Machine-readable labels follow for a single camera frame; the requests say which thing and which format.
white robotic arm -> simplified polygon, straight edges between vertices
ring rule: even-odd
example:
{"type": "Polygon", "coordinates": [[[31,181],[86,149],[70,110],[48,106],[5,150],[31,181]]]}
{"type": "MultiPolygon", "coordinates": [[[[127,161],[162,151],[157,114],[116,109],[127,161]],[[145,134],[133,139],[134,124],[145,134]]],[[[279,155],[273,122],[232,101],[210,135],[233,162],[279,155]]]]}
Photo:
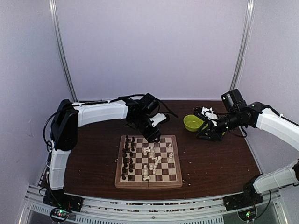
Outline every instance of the white robotic arm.
{"type": "MultiPolygon", "coordinates": [[[[223,132],[233,130],[239,126],[252,126],[275,135],[299,151],[298,124],[283,117],[282,114],[279,114],[269,105],[259,102],[247,105],[237,89],[223,94],[221,99],[228,111],[222,117],[218,117],[212,109],[200,107],[194,109],[194,114],[205,121],[199,128],[197,138],[220,141],[223,132]]],[[[254,178],[244,185],[243,194],[225,197],[224,202],[227,210],[246,207],[252,205],[255,201],[262,202],[261,194],[268,190],[298,183],[299,163],[298,160],[295,160],[274,172],[254,178]]]]}
{"type": "MultiPolygon", "coordinates": [[[[49,149],[47,192],[43,202],[61,205],[74,200],[65,198],[64,174],[69,154],[77,144],[78,127],[104,120],[126,119],[129,126],[139,130],[148,142],[159,142],[161,133],[156,126],[169,120],[168,114],[157,112],[151,115],[157,107],[160,108],[160,102],[150,94],[143,95],[137,100],[131,97],[87,103],[71,103],[69,100],[63,100],[51,124],[51,141],[47,142],[49,149]]],[[[76,206],[73,210],[80,210],[80,206],[76,206]]]]}

brown table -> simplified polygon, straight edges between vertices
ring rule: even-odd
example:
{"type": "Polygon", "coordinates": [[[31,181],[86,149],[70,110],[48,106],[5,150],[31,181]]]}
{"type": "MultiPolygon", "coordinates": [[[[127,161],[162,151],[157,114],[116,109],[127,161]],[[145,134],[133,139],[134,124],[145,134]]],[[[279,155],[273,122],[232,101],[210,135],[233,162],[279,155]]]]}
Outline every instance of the brown table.
{"type": "Polygon", "coordinates": [[[122,135],[140,135],[125,127],[125,120],[110,120],[79,128],[78,144],[65,173],[65,192],[113,199],[164,200],[198,198],[242,191],[259,174],[243,138],[226,133],[223,141],[198,140],[184,128],[183,118],[196,106],[226,112],[221,101],[165,101],[179,115],[159,126],[162,134],[175,134],[184,184],[179,189],[117,189],[116,162],[122,135]]]}

fallen chess piece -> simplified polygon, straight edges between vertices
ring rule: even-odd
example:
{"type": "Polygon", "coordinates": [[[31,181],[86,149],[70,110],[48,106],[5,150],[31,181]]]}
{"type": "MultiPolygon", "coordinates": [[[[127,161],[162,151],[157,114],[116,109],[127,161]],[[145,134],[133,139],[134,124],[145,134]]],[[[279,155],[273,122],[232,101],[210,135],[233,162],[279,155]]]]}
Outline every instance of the fallen chess piece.
{"type": "Polygon", "coordinates": [[[146,176],[143,178],[144,181],[150,180],[150,176],[146,176]]]}
{"type": "Polygon", "coordinates": [[[150,147],[146,147],[143,149],[143,155],[147,155],[150,152],[150,147]]]}

white chess piece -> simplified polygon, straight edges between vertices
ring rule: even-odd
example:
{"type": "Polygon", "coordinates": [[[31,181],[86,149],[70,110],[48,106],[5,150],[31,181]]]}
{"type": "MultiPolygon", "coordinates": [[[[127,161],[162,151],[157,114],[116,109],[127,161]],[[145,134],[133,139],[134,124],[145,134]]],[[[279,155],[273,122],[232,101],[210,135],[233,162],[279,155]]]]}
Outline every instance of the white chess piece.
{"type": "Polygon", "coordinates": [[[144,181],[150,180],[150,176],[146,176],[143,178],[144,181]]]}

green bowl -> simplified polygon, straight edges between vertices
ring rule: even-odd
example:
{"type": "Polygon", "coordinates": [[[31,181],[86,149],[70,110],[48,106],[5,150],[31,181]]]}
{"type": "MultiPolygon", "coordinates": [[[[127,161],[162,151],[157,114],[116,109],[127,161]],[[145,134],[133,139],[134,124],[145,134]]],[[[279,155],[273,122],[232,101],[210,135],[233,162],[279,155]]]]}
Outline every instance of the green bowl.
{"type": "Polygon", "coordinates": [[[184,117],[185,128],[190,132],[196,132],[203,123],[203,120],[193,114],[184,117]]]}

